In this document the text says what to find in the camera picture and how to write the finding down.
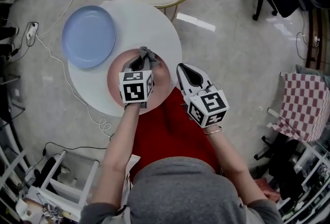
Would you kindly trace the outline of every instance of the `pink plate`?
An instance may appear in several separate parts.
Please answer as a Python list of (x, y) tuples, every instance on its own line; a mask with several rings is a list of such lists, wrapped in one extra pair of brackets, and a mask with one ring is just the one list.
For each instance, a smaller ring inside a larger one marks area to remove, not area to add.
[[(119, 93), (119, 76), (118, 73), (122, 71), (123, 65), (130, 59), (139, 55), (138, 49), (128, 50), (123, 52), (112, 62), (107, 76), (108, 89), (112, 98), (124, 107), (123, 101)], [(169, 69), (165, 62), (156, 55), (156, 58), (160, 61), (160, 64), (153, 69), (154, 74), (154, 90), (151, 93), (146, 109), (141, 109), (140, 113), (146, 113), (157, 106), (159, 106), (170, 94), (171, 89), (171, 76)]]

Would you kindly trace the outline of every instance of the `white cable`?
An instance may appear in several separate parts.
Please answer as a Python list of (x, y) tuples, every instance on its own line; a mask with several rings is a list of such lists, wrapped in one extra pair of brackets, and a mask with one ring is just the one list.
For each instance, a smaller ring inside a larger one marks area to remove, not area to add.
[(71, 4), (72, 4), (72, 2), (73, 2), (73, 0), (71, 0), (70, 1), (70, 3), (69, 3), (69, 5), (68, 5), (68, 7), (65, 9), (65, 11), (64, 11), (64, 13), (62, 14), (62, 16), (59, 18), (59, 20), (58, 21), (56, 21), (51, 27), (50, 27), (50, 29), (49, 30), (47, 30), (46, 32), (44, 32), (43, 34), (41, 34), (41, 35), (39, 35), (39, 37), (41, 38), (42, 36), (44, 36), (45, 34), (47, 34), (48, 32), (50, 32), (51, 31), (51, 29), (57, 24), (57, 23), (59, 23), (60, 21), (61, 21), (61, 19), (63, 19), (63, 17), (64, 17), (64, 14), (67, 12), (67, 10), (70, 8), (70, 6), (71, 6)]
[(69, 81), (68, 81), (68, 79), (67, 79), (67, 75), (66, 75), (66, 73), (65, 73), (65, 63), (64, 63), (64, 61), (62, 61), (61, 59), (58, 59), (58, 58), (54, 57), (54, 56), (52, 55), (52, 52), (50, 51), (50, 49), (49, 49), (49, 48), (45, 45), (45, 43), (39, 38), (38, 35), (36, 35), (36, 38), (37, 38), (37, 39), (42, 43), (42, 45), (43, 45), (43, 46), (49, 51), (49, 53), (50, 53), (49, 55), (50, 55), (50, 57), (51, 57), (52, 59), (57, 60), (57, 61), (60, 61), (60, 62), (62, 63), (65, 81), (66, 81), (67, 84), (70, 86), (73, 95), (74, 95), (74, 96), (75, 96), (80, 102), (82, 102), (82, 103), (86, 106), (87, 111), (88, 111), (88, 114), (89, 114), (89, 117), (91, 118), (91, 120), (92, 120), (95, 124), (98, 124), (98, 126), (100, 127), (100, 130), (103, 131), (103, 134), (106, 135), (107, 137), (109, 137), (109, 138), (111, 139), (111, 138), (112, 138), (112, 135), (108, 135), (108, 134), (106, 134), (105, 132), (106, 132), (107, 130), (111, 129), (112, 124), (111, 124), (110, 122), (107, 122), (105, 118), (101, 118), (99, 122), (96, 122), (96, 121), (93, 120), (93, 118), (92, 118), (92, 116), (91, 116), (91, 113), (89, 112), (88, 104), (86, 104), (83, 100), (80, 99), (80, 97), (78, 97), (78, 96), (75, 94), (72, 85), (69, 83)]

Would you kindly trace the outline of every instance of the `blue plate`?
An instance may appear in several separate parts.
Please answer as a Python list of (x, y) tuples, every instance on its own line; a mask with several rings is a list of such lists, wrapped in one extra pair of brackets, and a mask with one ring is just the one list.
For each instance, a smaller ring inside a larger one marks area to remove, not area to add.
[(95, 67), (111, 53), (116, 41), (115, 29), (112, 17), (103, 8), (79, 8), (64, 25), (63, 53), (79, 68)]

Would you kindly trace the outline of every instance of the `floor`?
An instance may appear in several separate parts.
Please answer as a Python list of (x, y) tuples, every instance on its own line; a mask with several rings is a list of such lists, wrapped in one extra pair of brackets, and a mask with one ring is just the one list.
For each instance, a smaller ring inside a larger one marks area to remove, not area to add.
[[(61, 32), (69, 15), (81, 6), (99, 5), (103, 1), (106, 0), (74, 0), (63, 19), (42, 37), (56, 57), (64, 59)], [(38, 21), (41, 35), (60, 18), (69, 2), (17, 0), (9, 19), (22, 31), (27, 22)], [(257, 0), (187, 0), (179, 6), (179, 18), (182, 14), (188, 15), (209, 26), (202, 28), (180, 19), (173, 21), (181, 40), (183, 61), (208, 72), (217, 87), (224, 91), (230, 110), (222, 122), (223, 131), (250, 167), (260, 163), (253, 156), (264, 147), (261, 137), (274, 134), (266, 128), (267, 123), (274, 121), (267, 114), (267, 108), (280, 106), (283, 83), (279, 72), (291, 71), (296, 63), (303, 64), (295, 46), (296, 34), (303, 27), (301, 13), (296, 11), (286, 19), (280, 15), (274, 17), (269, 4), (264, 3), (259, 20), (255, 22), (252, 15), (256, 4)], [(172, 12), (173, 9), (167, 10), (169, 17)], [(301, 38), (298, 47), (301, 56), (306, 56)], [(61, 63), (52, 60), (39, 41), (23, 59), (11, 65), (10, 71), (22, 77), (12, 89), (19, 90), (19, 96), (14, 97), (26, 111), (14, 123), (22, 146), (30, 149), (31, 164), (41, 158), (48, 141), (70, 148), (107, 146), (108, 138), (90, 120), (86, 107), (72, 95), (63, 78)], [(91, 115), (97, 121), (105, 117), (112, 123), (112, 132), (119, 123), (119, 118), (105, 116), (94, 109)], [(61, 151), (59, 147), (47, 146), (49, 154)], [(99, 160), (104, 154), (93, 149), (74, 152)]]

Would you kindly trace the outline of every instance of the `red checkered cloth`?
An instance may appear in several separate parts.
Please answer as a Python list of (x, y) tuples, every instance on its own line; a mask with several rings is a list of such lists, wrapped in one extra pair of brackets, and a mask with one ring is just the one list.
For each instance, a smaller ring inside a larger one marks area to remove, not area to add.
[(330, 114), (330, 91), (320, 76), (285, 75), (282, 109), (276, 131), (302, 142), (320, 138)]

